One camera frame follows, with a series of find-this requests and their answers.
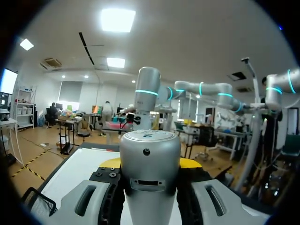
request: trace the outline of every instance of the storage box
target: storage box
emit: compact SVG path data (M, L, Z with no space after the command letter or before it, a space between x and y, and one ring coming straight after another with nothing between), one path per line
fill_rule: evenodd
M27 109L27 114L32 114L32 108Z
M17 115L21 115L22 114L22 108L17 108Z
M23 107L23 108L22 108L22 114L26 114L26 112L27 112L27 108L26 108L26 107Z
M58 119L58 120L64 120L64 121L66 121L66 120L72 120L71 117L66 117L66 116L58 116L57 119Z

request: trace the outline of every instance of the white table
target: white table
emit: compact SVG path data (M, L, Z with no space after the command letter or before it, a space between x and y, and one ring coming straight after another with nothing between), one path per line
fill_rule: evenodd
M68 158L67 161L57 170L48 183L41 190L41 193L56 202L59 209L61 199L83 180L88 180L99 165L109 159L119 158L119 152L111 152L106 149L85 149L80 148ZM244 210L253 216L261 216L266 219L266 214L258 212L252 208L242 205ZM127 200L125 199L121 215L121 225L132 225L131 216ZM170 218L170 225L181 225L181 215L176 197Z
M229 136L229 137L233 137L234 138L232 148L225 147L225 146L220 145L220 144L216 145L217 147L219 147L222 150L231 152L231 154L230 154L230 160L232 160L233 157L234 157L235 151L236 151L236 145L237 145L238 138L245 137L246 133L240 133L240 132L226 133L224 131L218 131L218 130L215 130L214 133L217 134L218 136L221 135L221 136ZM240 150L241 144L242 144L242 141L240 141L237 150Z
M12 142L12 137L11 137L11 128L15 127L15 138L17 140L17 145L18 145L18 151L19 151L19 154L20 154L20 159L18 159L15 155L15 149L14 149L14 145L13 145L13 142ZM13 149L13 153L14 153L14 157L16 158L16 160L19 161L19 163L21 163L22 165L24 165L23 163L23 159L22 159L22 155L21 155L21 152L20 152L20 147L19 147L19 141L18 141L18 121L12 119L12 118L9 118L7 121L0 121L0 128L1 130L3 130L3 128L8 128L9 129L9 139L11 141L11 147Z

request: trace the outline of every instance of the metal stand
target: metal stand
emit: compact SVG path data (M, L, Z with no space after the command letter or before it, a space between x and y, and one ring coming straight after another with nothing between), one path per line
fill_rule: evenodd
M64 155L69 155L71 150L73 149L74 146L79 146L78 144L75 144L75 137L74 137L74 122L66 122L66 121L59 121L59 120L56 120L59 124L59 135L60 135L60 153L61 154L64 154ZM61 135L61 123L64 123L64 126L65 126L65 135ZM69 129L69 125L72 126L72 131L73 132L73 144L71 144L70 142L70 129ZM64 137L65 140L66 140L66 145L64 147L62 147L62 144L61 144L61 137Z

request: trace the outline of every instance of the ceiling light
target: ceiling light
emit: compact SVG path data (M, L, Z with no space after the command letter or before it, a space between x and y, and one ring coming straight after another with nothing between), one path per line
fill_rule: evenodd
M101 12L102 30L112 32L131 31L132 23L135 18L135 11L109 8Z
M20 43L20 46L26 51L34 47L34 45L27 38Z
M117 68L124 68L125 66L125 59L118 59L118 58L106 58L107 65L109 67L117 67Z

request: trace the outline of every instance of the yellow-black warning tape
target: yellow-black warning tape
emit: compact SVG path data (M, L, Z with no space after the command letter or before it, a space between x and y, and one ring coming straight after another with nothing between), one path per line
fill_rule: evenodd
M32 163L34 160L36 160L37 158L41 157L43 154L45 154L47 151L45 150L44 152L42 152L41 154L39 154L37 157L35 157L34 159L30 160L28 163L25 164L25 167L28 166L28 164Z
M14 175L12 175L11 177L15 177L16 175L18 175L19 172L21 172L23 169L25 169L25 166L23 166L21 169L19 169Z
M42 179L42 180L45 180L45 178L44 177L42 177L41 175L39 175L39 174L37 174L36 172L34 172L32 169L30 169L29 167L25 167L26 169L28 169L30 172L32 172L34 175L36 175L37 177L39 177L40 179Z
M47 151L45 150L44 152L42 152L41 154L39 154L37 157L35 157L34 159L30 160L28 163L26 163L21 169L19 169L14 175L12 175L11 177L15 177L16 175L18 175L19 172L21 172L23 169L27 168L30 172L34 173L35 175L37 175L39 178L41 178L42 180L45 180L42 176L38 175L36 172L33 172L31 169L29 169L27 166L32 163L34 160L36 160L37 158L41 157L43 154L45 154Z

